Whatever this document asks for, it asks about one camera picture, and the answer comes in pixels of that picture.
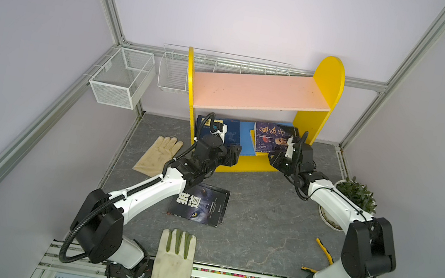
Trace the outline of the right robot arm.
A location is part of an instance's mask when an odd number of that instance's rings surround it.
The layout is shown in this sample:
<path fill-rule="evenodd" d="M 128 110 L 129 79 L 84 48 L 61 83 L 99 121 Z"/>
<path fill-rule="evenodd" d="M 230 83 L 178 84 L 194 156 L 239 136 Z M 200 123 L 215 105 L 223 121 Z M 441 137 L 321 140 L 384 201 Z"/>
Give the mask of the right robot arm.
<path fill-rule="evenodd" d="M 364 211 L 342 194 L 326 175 L 318 172 L 312 147 L 292 138 L 287 150 L 269 153 L 268 159 L 270 165 L 294 186 L 298 197 L 319 204 L 345 234 L 339 259 L 307 278 L 369 278 L 396 269 L 390 222 Z"/>

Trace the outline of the yellow cartoon book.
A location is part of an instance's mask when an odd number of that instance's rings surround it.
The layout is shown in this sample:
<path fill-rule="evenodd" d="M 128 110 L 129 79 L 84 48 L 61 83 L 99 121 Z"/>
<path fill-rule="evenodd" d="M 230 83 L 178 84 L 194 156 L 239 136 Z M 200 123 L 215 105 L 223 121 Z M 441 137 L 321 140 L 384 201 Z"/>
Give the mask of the yellow cartoon book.
<path fill-rule="evenodd" d="M 253 129 L 249 131 L 249 143 L 248 143 L 248 149 L 247 149 L 247 155 L 249 156 L 255 156 L 256 154 L 256 140 L 255 140 L 255 132 Z"/>

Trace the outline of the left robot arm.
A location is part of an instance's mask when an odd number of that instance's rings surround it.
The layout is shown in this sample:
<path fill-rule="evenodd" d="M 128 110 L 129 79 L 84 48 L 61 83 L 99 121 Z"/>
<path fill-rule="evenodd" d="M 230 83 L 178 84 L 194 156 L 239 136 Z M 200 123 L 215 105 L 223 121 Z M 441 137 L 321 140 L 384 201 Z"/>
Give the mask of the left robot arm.
<path fill-rule="evenodd" d="M 198 185 L 220 166 L 237 165 L 241 150 L 239 145 L 226 146 L 217 133 L 206 135 L 164 162 L 162 172 L 150 179 L 110 193 L 92 191 L 70 226 L 59 260 L 113 263 L 141 277 L 150 257 L 140 243 L 123 235 L 124 226 L 156 203 Z"/>

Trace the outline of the purple portrait cover book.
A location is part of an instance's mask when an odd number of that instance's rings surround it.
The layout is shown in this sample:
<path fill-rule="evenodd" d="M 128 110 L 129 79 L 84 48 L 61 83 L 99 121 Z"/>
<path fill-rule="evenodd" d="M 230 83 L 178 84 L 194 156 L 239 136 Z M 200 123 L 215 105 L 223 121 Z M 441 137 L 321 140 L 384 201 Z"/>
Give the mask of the purple portrait cover book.
<path fill-rule="evenodd" d="M 299 137 L 299 131 L 294 126 L 256 122 L 254 126 L 254 146 L 257 153 L 272 153 L 286 151 L 290 138 Z"/>

